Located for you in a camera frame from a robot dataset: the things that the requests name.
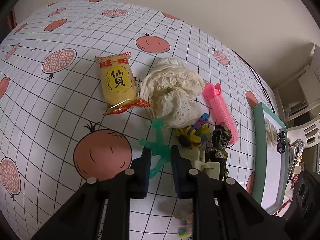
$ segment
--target lace fabric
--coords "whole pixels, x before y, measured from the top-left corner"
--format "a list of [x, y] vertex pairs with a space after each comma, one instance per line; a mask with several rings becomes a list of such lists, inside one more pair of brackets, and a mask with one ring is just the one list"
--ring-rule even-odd
[[151, 104], [153, 118], [167, 126], [183, 128], [193, 125], [200, 113], [193, 98], [204, 88], [202, 77], [174, 58], [158, 61], [153, 72], [141, 83], [140, 96]]

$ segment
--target toy car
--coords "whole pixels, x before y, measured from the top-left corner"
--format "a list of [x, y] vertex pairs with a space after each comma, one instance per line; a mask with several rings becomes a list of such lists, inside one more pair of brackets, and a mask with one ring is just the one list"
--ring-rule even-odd
[[286, 143], [285, 143], [285, 137], [286, 134], [284, 131], [277, 134], [277, 151], [278, 153], [282, 154], [287, 149]]

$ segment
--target pink plastic comb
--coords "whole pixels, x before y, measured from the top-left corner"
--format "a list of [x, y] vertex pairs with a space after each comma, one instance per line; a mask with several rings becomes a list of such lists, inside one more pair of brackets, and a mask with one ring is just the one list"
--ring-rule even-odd
[[236, 143], [239, 140], [236, 121], [230, 114], [226, 102], [222, 96], [222, 90], [219, 83], [212, 85], [207, 83], [202, 91], [204, 98], [210, 104], [212, 119], [220, 124], [223, 122], [231, 131], [232, 138], [229, 145]]

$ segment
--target pomegranate print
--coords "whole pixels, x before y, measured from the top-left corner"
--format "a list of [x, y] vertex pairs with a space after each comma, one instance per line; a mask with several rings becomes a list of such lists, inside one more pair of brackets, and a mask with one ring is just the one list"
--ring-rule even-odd
[[82, 178], [103, 181], [129, 168], [132, 150], [123, 134], [110, 129], [95, 131], [97, 124], [85, 126], [90, 133], [77, 144], [73, 161]]
[[3, 158], [0, 163], [0, 177], [4, 187], [13, 195], [18, 195], [21, 190], [21, 181], [18, 168], [10, 158]]
[[14, 34], [16, 34], [16, 33], [18, 33], [19, 31], [21, 31], [26, 25], [27, 25], [27, 23], [21, 25], [21, 26], [14, 32]]
[[48, 17], [53, 16], [53, 15], [56, 15], [57, 13], [60, 13], [60, 12], [64, 11], [65, 9], [66, 9], [66, 8], [56, 9], [55, 11], [53, 11], [52, 13], [50, 13], [50, 14], [48, 15]]
[[42, 71], [50, 74], [49, 80], [53, 74], [68, 67], [76, 58], [77, 52], [74, 49], [62, 49], [47, 57], [42, 63]]
[[245, 93], [245, 98], [251, 108], [254, 108], [258, 104], [258, 100], [251, 91]]
[[213, 56], [215, 59], [223, 66], [227, 67], [230, 65], [230, 61], [227, 58], [227, 56], [220, 50], [217, 50], [216, 48], [213, 48]]
[[89, 2], [100, 2], [100, 1], [103, 1], [103, 0], [89, 0]]
[[149, 53], [163, 53], [170, 49], [169, 43], [157, 36], [150, 36], [146, 33], [146, 36], [142, 36], [136, 40], [136, 45], [139, 49]]
[[104, 16], [111, 16], [112, 18], [117, 17], [117, 16], [124, 16], [127, 15], [128, 12], [126, 10], [108, 10], [104, 11], [102, 13]]
[[169, 18], [169, 19], [173, 19], [173, 20], [179, 20], [179, 18], [177, 17], [174, 17], [168, 13], [164, 13], [164, 12], [161, 12], [165, 17]]
[[9, 85], [10, 78], [5, 77], [0, 81], [0, 99], [3, 97]]
[[20, 43], [15, 44], [7, 53], [7, 55], [5, 55], [4, 57], [4, 61], [7, 61], [12, 55], [13, 53], [19, 48]]
[[58, 21], [55, 21], [53, 23], [50, 23], [45, 29], [44, 31], [45, 32], [48, 32], [48, 31], [53, 31], [54, 29], [64, 25], [65, 23], [67, 22], [67, 19], [61, 19], [61, 20], [58, 20]]

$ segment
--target snack wrapper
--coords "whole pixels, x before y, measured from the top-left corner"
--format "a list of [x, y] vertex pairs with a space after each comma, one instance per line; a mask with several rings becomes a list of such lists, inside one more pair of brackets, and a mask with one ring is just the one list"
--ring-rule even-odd
[[99, 63], [101, 85], [107, 104], [111, 105], [104, 115], [121, 114], [133, 107], [150, 107], [137, 97], [137, 86], [128, 58], [130, 52], [107, 57], [95, 57]]

